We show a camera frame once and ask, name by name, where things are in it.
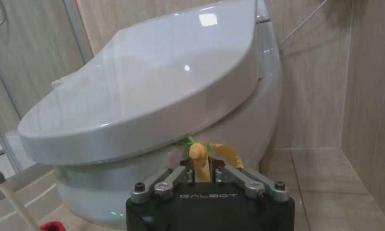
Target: toilet seat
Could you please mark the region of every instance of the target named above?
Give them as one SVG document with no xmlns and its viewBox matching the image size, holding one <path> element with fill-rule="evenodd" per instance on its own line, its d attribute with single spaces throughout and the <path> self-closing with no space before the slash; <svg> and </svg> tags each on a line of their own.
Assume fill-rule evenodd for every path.
<svg viewBox="0 0 385 231">
<path fill-rule="evenodd" d="M 20 122 L 33 160 L 129 158 L 213 124 L 257 86 L 255 18 L 255 0 L 232 0 L 119 31 Z"/>
</svg>

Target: tiled floor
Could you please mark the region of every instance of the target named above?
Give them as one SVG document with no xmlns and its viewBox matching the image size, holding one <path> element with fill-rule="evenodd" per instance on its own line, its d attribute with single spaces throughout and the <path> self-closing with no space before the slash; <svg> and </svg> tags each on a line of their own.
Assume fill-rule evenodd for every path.
<svg viewBox="0 0 385 231">
<path fill-rule="evenodd" d="M 296 200 L 296 231 L 385 231 L 385 217 L 339 149 L 275 150 L 261 171 Z"/>
</svg>

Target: metal pole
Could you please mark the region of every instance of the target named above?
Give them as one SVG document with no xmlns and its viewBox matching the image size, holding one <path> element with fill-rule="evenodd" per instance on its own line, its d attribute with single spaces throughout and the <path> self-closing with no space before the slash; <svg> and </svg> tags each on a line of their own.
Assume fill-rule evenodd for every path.
<svg viewBox="0 0 385 231">
<path fill-rule="evenodd" d="M 8 142 L 8 139 L 7 139 L 7 136 L 5 136 L 5 131 L 1 128 L 1 124 L 0 124 L 0 145 L 3 147 L 3 150 L 4 150 L 5 154 L 7 154 L 7 157 L 8 157 L 8 160 L 11 162 L 11 165 L 12 165 L 12 167 L 15 169 L 15 172 L 17 174 L 19 172 L 21 172 L 23 166 L 21 166 L 21 164 L 20 164 L 17 158 L 16 158 L 16 154 L 13 152 L 13 148 L 9 145 L 9 142 Z"/>
</svg>

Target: white toilet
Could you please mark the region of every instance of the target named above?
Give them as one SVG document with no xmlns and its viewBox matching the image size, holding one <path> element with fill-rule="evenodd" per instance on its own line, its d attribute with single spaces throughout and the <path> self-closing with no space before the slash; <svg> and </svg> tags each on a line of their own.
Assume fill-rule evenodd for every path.
<svg viewBox="0 0 385 231">
<path fill-rule="evenodd" d="M 257 168 L 280 86 L 265 2 L 227 0 L 119 31 L 17 131 L 32 159 L 55 166 L 71 210 L 123 228 L 135 183 L 188 158 L 175 144 L 188 135 L 233 146 Z"/>
</svg>

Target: smart toilet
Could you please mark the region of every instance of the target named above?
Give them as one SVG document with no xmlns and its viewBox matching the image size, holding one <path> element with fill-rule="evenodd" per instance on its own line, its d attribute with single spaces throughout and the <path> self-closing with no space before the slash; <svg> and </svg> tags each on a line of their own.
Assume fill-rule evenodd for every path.
<svg viewBox="0 0 385 231">
<path fill-rule="evenodd" d="M 67 207 L 124 228 L 135 183 L 188 158 L 176 144 L 188 135 L 233 146 L 257 168 L 280 87 L 265 2 L 225 0 L 120 30 L 17 131 L 31 158 L 55 167 Z"/>
</svg>

